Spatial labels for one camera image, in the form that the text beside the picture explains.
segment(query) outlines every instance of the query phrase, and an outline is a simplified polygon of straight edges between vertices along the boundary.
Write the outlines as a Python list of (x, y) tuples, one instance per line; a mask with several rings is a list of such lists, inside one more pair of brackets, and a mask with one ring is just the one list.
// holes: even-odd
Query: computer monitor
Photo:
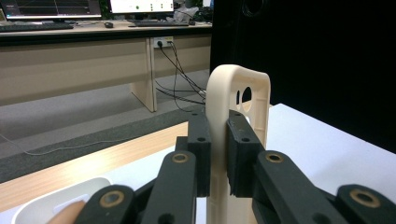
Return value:
[(0, 0), (8, 21), (100, 19), (99, 0)]
[(174, 11), (174, 0), (108, 0), (112, 14), (152, 14)]

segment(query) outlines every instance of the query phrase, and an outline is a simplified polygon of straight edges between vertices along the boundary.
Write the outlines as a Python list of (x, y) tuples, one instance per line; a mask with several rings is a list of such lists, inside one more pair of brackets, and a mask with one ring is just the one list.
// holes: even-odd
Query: keyboard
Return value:
[(0, 33), (73, 29), (68, 23), (17, 24), (0, 26)]
[(137, 27), (189, 26), (186, 22), (178, 21), (132, 21)]

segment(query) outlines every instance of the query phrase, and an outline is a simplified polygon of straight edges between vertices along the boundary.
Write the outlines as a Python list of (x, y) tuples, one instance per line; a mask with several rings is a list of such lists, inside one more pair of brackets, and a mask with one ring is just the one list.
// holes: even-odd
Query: electrical cable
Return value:
[(184, 73), (184, 70), (183, 70), (183, 68), (181, 67), (180, 60), (179, 60), (178, 57), (177, 57), (177, 49), (176, 49), (175, 43), (172, 42), (172, 41), (170, 41), (170, 44), (171, 44), (172, 49), (173, 49), (173, 51), (174, 51), (174, 54), (175, 54), (175, 56), (176, 56), (177, 64), (179, 65), (180, 70), (182, 71), (181, 76), (182, 76), (184, 79), (187, 80), (187, 82), (190, 84), (190, 86), (192, 87), (192, 89), (195, 90), (195, 92), (196, 92), (198, 95), (200, 95), (201, 97), (203, 97), (203, 96), (199, 93), (199, 91), (204, 91), (204, 89), (201, 88), (201, 87), (199, 87), (192, 79), (190, 79), (190, 78)]
[(0, 136), (2, 138), (4, 138), (6, 141), (8, 141), (9, 143), (11, 143), (12, 145), (14, 145), (15, 147), (17, 147), (20, 151), (22, 151), (23, 153), (30, 155), (30, 156), (44, 156), (47, 154), (50, 154), (52, 152), (55, 151), (59, 151), (59, 150), (65, 150), (65, 149), (74, 149), (74, 148), (81, 148), (81, 147), (90, 147), (93, 145), (97, 145), (97, 144), (101, 144), (101, 143), (115, 143), (115, 142), (122, 142), (122, 141), (127, 141), (127, 140), (132, 140), (135, 139), (136, 137), (139, 136), (134, 136), (134, 137), (129, 137), (129, 138), (123, 138), (123, 139), (117, 139), (117, 140), (104, 140), (104, 141), (98, 141), (98, 142), (93, 142), (93, 143), (89, 143), (87, 145), (82, 145), (82, 146), (76, 146), (76, 147), (58, 147), (55, 148), (53, 150), (47, 151), (47, 152), (42, 152), (42, 153), (32, 153), (32, 152), (28, 152), (26, 150), (23, 150), (23, 148), (21, 148), (20, 145), (18, 145), (17, 143), (13, 142), (12, 140), (9, 140), (8, 138), (6, 138), (5, 136), (3, 136), (2, 134), (0, 134)]
[(165, 90), (171, 91), (173, 94), (171, 94), (171, 93), (169, 93), (169, 92), (166, 92), (166, 91), (162, 91), (162, 90), (160, 90), (160, 89), (158, 89), (158, 88), (157, 88), (157, 90), (160, 91), (162, 94), (165, 94), (165, 95), (168, 95), (168, 96), (172, 96), (172, 97), (174, 98), (174, 100), (175, 100), (175, 104), (177, 105), (177, 107), (178, 107), (180, 110), (185, 111), (185, 112), (190, 112), (190, 111), (187, 111), (187, 110), (185, 110), (185, 109), (182, 109), (182, 108), (178, 105), (177, 99), (180, 100), (180, 101), (185, 101), (185, 102), (190, 102), (190, 103), (195, 103), (195, 104), (200, 104), (200, 105), (204, 105), (205, 102), (197, 102), (197, 101), (193, 101), (193, 100), (188, 100), (188, 99), (183, 98), (183, 97), (180, 97), (180, 96), (176, 96), (176, 91), (177, 91), (177, 90), (176, 90), (177, 71), (180, 72), (180, 76), (183, 77), (183, 78), (189, 83), (189, 85), (190, 85), (191, 88), (192, 88), (192, 91), (196, 92), (199, 96), (201, 96), (201, 97), (203, 98), (203, 101), (205, 100), (205, 97), (204, 97), (202, 94), (200, 94), (200, 92), (199, 92), (198, 90), (203, 91), (203, 92), (205, 92), (205, 90), (204, 90), (203, 88), (199, 87), (193, 80), (191, 80), (191, 79), (184, 73), (184, 70), (183, 70), (183, 68), (182, 68), (182, 66), (181, 66), (180, 60), (179, 60), (178, 57), (177, 57), (177, 49), (176, 49), (175, 43), (174, 43), (173, 41), (169, 41), (168, 43), (171, 44), (172, 50), (173, 50), (173, 52), (174, 52), (174, 54), (175, 54), (175, 56), (176, 56), (176, 62), (175, 62), (175, 63), (174, 63), (174, 62), (168, 57), (168, 55), (163, 51), (163, 45), (162, 45), (162, 43), (161, 43), (161, 44), (159, 43), (159, 47), (160, 47), (160, 50), (161, 50), (161, 52), (163, 53), (163, 55), (164, 55), (164, 56), (169, 60), (169, 62), (171, 62), (171, 63), (174, 65), (174, 67), (176, 68), (176, 71), (175, 71), (175, 79), (174, 79), (174, 87), (173, 87), (172, 90), (166, 89), (166, 88), (164, 88), (163, 86), (161, 86), (157, 81), (156, 81), (156, 82), (157, 82), (157, 84), (159, 84), (160, 87), (162, 87), (162, 88), (165, 89)]

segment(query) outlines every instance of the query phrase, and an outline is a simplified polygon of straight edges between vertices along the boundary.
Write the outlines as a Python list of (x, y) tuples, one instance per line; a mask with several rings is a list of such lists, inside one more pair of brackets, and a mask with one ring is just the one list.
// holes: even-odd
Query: black backdrop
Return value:
[(283, 103), (396, 152), (394, 1), (215, 0), (211, 70), (267, 73)]

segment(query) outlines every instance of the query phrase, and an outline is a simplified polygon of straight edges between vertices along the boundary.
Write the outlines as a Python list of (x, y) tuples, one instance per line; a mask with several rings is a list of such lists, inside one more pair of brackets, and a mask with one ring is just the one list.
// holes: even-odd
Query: black cable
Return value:
[(173, 90), (171, 90), (171, 89), (168, 89), (168, 88), (162, 86), (157, 80), (155, 80), (155, 82), (157, 83), (158, 86), (160, 86), (160, 87), (163, 88), (164, 90), (166, 90), (166, 91), (173, 91)]
[(192, 87), (192, 91), (198, 93), (201, 97), (203, 97), (203, 96), (194, 88), (194, 86), (197, 87), (197, 88), (200, 89), (200, 90), (202, 90), (202, 88), (198, 87), (198, 85), (196, 85), (188, 76), (186, 76), (186, 74), (185, 74), (184, 71), (183, 71), (183, 68), (181, 67), (181, 63), (180, 63), (180, 61), (179, 61), (179, 59), (178, 59), (178, 57), (177, 57), (177, 49), (176, 49), (176, 47), (174, 46), (174, 43), (173, 43), (172, 41), (169, 42), (169, 43), (171, 44), (172, 49), (173, 49), (173, 52), (174, 52), (174, 54), (175, 54), (175, 56), (176, 56), (176, 62), (175, 62), (175, 63), (174, 63), (174, 62), (168, 57), (168, 55), (163, 51), (163, 45), (159, 45), (159, 47), (160, 47), (160, 50), (161, 50), (161, 52), (163, 53), (163, 55), (164, 55), (164, 56), (169, 60), (169, 62), (171, 62), (171, 63), (174, 65), (174, 67), (176, 68), (176, 71), (175, 71), (174, 88), (173, 88), (172, 90), (169, 90), (169, 89), (168, 89), (169, 91), (172, 91), (173, 94), (171, 94), (171, 93), (169, 93), (169, 92), (166, 92), (166, 91), (162, 91), (162, 90), (160, 90), (160, 89), (158, 89), (158, 88), (157, 88), (157, 90), (160, 91), (162, 94), (165, 94), (165, 95), (168, 95), (168, 96), (172, 96), (172, 97), (174, 98), (174, 100), (175, 100), (175, 104), (176, 104), (176, 106), (178, 107), (178, 109), (180, 109), (180, 110), (182, 110), (182, 111), (185, 111), (185, 112), (190, 112), (190, 111), (187, 111), (187, 110), (182, 109), (182, 108), (178, 105), (177, 99), (180, 100), (180, 101), (186, 101), (186, 102), (195, 103), (195, 104), (200, 104), (200, 105), (204, 105), (205, 103), (197, 102), (197, 101), (193, 101), (193, 100), (188, 100), (188, 99), (186, 99), (186, 98), (183, 98), (183, 97), (180, 97), (180, 96), (176, 96), (177, 71), (179, 71), (179, 72), (180, 72), (180, 75), (189, 83), (189, 85)]
[(182, 76), (190, 83), (190, 85), (192, 85), (191, 87), (192, 87), (194, 90), (195, 90), (195, 88), (194, 88), (193, 86), (195, 86), (196, 88), (198, 88), (200, 91), (205, 91), (204, 88), (199, 87), (192, 79), (190, 79), (190, 78), (184, 73), (184, 70), (183, 70), (183, 68), (181, 67), (181, 64), (180, 64), (180, 60), (179, 60), (178, 57), (177, 57), (176, 45), (175, 45), (175, 43), (174, 43), (173, 41), (171, 41), (170, 44), (171, 44), (172, 49), (173, 49), (173, 51), (174, 51), (174, 53), (175, 53), (175, 56), (176, 56), (176, 58), (177, 58), (177, 63), (178, 63), (179, 66), (180, 66), (180, 70), (182, 71)]
[(173, 41), (170, 41), (170, 44), (171, 44), (172, 49), (173, 49), (173, 51), (174, 51), (174, 54), (175, 54), (175, 56), (176, 56), (176, 58), (177, 58), (177, 63), (178, 63), (179, 66), (180, 66), (180, 70), (182, 71), (182, 75), (181, 75), (181, 76), (182, 76), (184, 79), (186, 79), (186, 81), (190, 84), (191, 88), (202, 98), (202, 103), (205, 103), (206, 98), (201, 94), (201, 92), (204, 92), (204, 93), (205, 93), (205, 89), (199, 87), (192, 79), (190, 79), (190, 78), (184, 73), (184, 70), (183, 70), (183, 68), (181, 67), (180, 60), (179, 60), (178, 57), (177, 57), (177, 48), (176, 48), (176, 45), (175, 45), (175, 43), (174, 43)]

